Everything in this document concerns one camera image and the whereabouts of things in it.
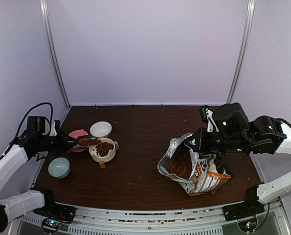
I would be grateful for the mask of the metal food scoop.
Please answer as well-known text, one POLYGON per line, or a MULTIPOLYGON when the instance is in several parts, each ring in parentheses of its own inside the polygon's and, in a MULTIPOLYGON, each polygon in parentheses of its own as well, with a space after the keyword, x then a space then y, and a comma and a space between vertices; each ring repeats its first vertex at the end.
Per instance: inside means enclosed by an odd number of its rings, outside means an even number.
POLYGON ((96 138, 89 138, 89 137, 79 137, 77 143, 78 148, 87 148, 93 145, 98 145, 101 140, 96 138))

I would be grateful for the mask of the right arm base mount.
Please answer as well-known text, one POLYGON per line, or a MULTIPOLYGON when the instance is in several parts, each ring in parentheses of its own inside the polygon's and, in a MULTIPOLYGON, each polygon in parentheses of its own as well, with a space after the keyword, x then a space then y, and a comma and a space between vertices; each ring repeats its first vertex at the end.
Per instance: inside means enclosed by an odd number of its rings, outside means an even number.
POLYGON ((258 201, 257 188, 248 188, 243 202, 222 207, 226 222, 237 220, 239 229, 245 233, 254 232, 258 228, 257 214, 265 211, 264 205, 258 201))

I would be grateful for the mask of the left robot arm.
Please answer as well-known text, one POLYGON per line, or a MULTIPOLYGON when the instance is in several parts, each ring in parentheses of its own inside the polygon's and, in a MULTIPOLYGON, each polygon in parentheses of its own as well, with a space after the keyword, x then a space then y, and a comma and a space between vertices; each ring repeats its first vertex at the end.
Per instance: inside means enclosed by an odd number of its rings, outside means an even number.
MULTIPOLYGON (((50 132, 45 133, 46 117, 29 116, 26 130, 21 136, 15 136, 0 156, 0 192, 14 173, 40 152, 60 155, 77 144, 60 129, 60 121, 55 120, 50 132)), ((0 200, 0 233, 8 224, 27 212, 40 209, 48 217, 59 213, 53 191, 46 188, 31 188, 25 193, 0 200)))

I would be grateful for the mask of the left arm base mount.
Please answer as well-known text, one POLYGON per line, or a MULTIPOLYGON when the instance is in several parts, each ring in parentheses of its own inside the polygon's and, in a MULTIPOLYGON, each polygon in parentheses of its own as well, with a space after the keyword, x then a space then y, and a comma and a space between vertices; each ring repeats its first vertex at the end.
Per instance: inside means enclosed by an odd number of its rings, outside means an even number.
POLYGON ((71 224, 74 221, 76 208, 57 203, 51 189, 42 187, 31 189, 40 192, 45 201, 43 207, 33 210, 34 214, 44 217, 41 228, 45 233, 52 235, 58 232, 62 225, 71 224))

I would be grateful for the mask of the pet food bag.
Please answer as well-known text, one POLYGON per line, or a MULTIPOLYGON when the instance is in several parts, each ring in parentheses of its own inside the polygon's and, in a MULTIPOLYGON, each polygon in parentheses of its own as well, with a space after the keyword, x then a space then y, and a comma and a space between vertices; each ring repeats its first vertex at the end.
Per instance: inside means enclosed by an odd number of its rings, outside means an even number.
POLYGON ((185 140, 192 135, 187 133, 170 140, 166 153, 158 162, 158 172, 179 183, 189 196, 214 194, 233 175, 218 156, 197 153, 186 146, 185 140))

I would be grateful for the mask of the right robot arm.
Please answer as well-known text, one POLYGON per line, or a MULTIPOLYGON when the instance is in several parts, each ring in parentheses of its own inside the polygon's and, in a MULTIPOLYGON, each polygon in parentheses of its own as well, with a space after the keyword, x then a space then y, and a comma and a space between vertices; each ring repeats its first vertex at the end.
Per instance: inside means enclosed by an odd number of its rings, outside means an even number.
MULTIPOLYGON (((249 121, 240 103, 224 104, 215 111, 208 106, 200 108, 201 119, 208 125, 199 128, 184 144, 201 154, 290 154, 291 124, 282 118, 260 116, 249 121)), ((265 184, 246 190, 245 201, 239 211, 250 216, 273 199, 291 192, 291 171, 265 184)))

